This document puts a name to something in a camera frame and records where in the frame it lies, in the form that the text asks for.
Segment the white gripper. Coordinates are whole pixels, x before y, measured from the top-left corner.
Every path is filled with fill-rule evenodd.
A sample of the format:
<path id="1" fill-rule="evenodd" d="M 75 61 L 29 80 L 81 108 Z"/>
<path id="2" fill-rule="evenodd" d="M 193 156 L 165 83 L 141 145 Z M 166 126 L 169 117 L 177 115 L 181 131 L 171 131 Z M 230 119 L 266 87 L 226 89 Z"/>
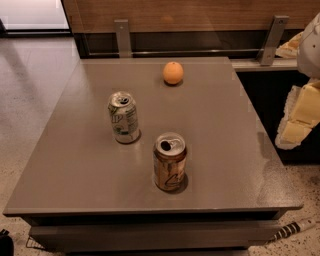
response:
<path id="1" fill-rule="evenodd" d="M 296 58 L 300 73 L 320 79 L 320 13 L 306 26 L 303 33 L 279 46 L 276 55 Z M 293 86 L 288 93 L 275 145 L 284 150 L 300 146 L 320 123 L 320 81 L 313 80 L 303 87 Z"/>

